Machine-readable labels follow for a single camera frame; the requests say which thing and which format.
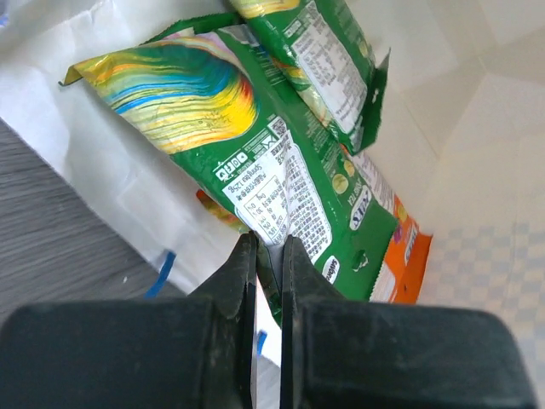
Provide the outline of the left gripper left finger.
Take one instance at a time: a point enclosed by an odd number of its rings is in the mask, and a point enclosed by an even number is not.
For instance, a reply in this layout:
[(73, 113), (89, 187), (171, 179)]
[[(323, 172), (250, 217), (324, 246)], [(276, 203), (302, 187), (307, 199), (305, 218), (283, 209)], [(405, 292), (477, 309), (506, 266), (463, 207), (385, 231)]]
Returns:
[(184, 298), (46, 302), (1, 329), (4, 408), (253, 408), (258, 243)]

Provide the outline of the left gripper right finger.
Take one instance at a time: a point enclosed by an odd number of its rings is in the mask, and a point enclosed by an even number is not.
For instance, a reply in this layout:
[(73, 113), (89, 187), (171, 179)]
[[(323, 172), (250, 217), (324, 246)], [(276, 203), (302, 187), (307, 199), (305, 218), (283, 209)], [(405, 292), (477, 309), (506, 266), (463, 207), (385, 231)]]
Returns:
[(283, 254), (283, 408), (536, 408), (512, 332), (494, 314), (355, 302)]

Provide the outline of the checkered paper bag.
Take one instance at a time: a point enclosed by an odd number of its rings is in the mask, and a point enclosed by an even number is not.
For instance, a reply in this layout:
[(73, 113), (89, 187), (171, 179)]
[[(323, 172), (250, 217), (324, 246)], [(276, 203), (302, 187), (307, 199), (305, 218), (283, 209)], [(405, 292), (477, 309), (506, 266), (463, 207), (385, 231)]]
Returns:
[[(482, 308), (544, 369), (544, 4), (351, 1), (390, 69), (368, 154), (433, 242), (422, 303)], [(191, 291), (234, 233), (196, 185), (111, 115), (76, 62), (146, 41), (226, 1), (5, 1), (1, 117), (145, 258), (177, 255)]]

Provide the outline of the green tea snack packet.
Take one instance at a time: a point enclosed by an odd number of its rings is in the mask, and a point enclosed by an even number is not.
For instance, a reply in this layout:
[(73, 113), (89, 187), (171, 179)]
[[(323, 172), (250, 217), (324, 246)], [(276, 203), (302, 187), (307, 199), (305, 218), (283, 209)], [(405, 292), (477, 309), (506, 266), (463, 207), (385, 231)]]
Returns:
[(70, 66), (222, 209), (274, 247), (297, 237), (344, 297), (368, 301), (397, 227), (343, 147), (234, 14), (180, 20)]

